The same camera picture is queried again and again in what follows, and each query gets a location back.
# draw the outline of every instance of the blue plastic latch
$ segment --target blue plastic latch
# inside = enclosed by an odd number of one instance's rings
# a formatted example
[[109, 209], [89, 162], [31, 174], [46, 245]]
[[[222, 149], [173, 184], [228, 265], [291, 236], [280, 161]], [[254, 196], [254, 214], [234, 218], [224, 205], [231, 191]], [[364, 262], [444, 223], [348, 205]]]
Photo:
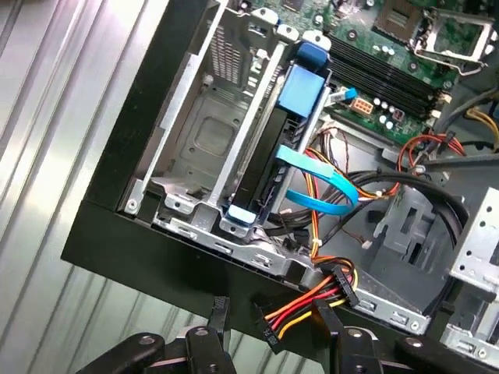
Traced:
[[357, 90], [355, 88], [348, 88], [345, 91], [345, 99], [343, 100], [351, 100], [357, 97]]
[[278, 106], [286, 111], [308, 118], [317, 101], [325, 79], [299, 65], [291, 67], [291, 72], [281, 94]]
[[255, 213], [239, 208], [236, 205], [231, 205], [228, 208], [227, 217], [244, 225], [252, 224], [257, 218]]
[[327, 62], [327, 52], [309, 42], [304, 42], [299, 46], [296, 57], [310, 62], [317, 68], [320, 68]]

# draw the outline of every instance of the ventilation grille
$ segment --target ventilation grille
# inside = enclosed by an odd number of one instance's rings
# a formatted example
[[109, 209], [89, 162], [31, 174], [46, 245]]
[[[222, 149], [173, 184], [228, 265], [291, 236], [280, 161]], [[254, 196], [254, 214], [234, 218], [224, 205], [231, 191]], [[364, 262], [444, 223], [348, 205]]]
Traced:
[[217, 31], [210, 44], [211, 59], [214, 74], [231, 83], [239, 85], [239, 69], [241, 54], [226, 41], [222, 26]]

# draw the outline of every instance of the cable tie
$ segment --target cable tie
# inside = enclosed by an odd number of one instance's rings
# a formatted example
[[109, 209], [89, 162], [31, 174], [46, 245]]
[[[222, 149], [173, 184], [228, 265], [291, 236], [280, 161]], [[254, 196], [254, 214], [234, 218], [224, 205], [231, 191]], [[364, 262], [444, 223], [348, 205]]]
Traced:
[[319, 238], [313, 238], [312, 243], [317, 243], [320, 247], [322, 247], [322, 240]]
[[362, 243], [362, 247], [361, 248], [362, 249], [369, 249], [369, 248], [371, 248], [372, 244], [373, 243], [370, 240], [366, 240], [364, 243]]

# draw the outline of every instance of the red wire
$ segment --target red wire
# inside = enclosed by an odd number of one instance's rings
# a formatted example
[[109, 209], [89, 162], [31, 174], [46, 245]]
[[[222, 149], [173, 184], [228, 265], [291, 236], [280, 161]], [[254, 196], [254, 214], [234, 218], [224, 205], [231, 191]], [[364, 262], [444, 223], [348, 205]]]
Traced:
[[327, 298], [328, 296], [334, 295], [338, 291], [340, 291], [340, 287], [335, 287], [335, 288], [333, 288], [332, 290], [330, 290], [328, 292], [324, 292], [323, 294], [320, 294], [320, 295], [317, 295], [317, 296], [313, 296], [312, 298], [306, 298], [302, 302], [299, 302], [298, 304], [296, 304], [293, 307], [289, 308], [288, 310], [286, 310], [285, 312], [283, 312], [279, 316], [278, 320], [275, 321], [274, 324], [272, 325], [272, 330], [276, 330], [279, 327], [279, 325], [281, 324], [281, 322], [287, 316], [289, 316], [291, 313], [293, 313], [295, 310], [297, 310], [298, 308], [301, 308], [302, 306], [310, 304], [316, 298]]

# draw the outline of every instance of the motherboard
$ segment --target motherboard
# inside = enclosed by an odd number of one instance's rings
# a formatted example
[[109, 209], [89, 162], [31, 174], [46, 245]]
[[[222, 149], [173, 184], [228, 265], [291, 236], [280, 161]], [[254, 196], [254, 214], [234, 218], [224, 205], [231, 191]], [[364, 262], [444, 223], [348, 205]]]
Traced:
[[[335, 105], [331, 111], [403, 144], [435, 122], [439, 112], [433, 109], [439, 96], [449, 91], [458, 78], [455, 69], [413, 53], [414, 38], [426, 26], [424, 13], [433, 8], [469, 11], [469, 3], [255, 0], [253, 6], [273, 9], [283, 23], [300, 32], [315, 29], [327, 35], [331, 39], [331, 83], [336, 87], [355, 87], [359, 93], [355, 103]], [[468, 54], [479, 35], [480, 26], [449, 18], [438, 31], [435, 48]]]

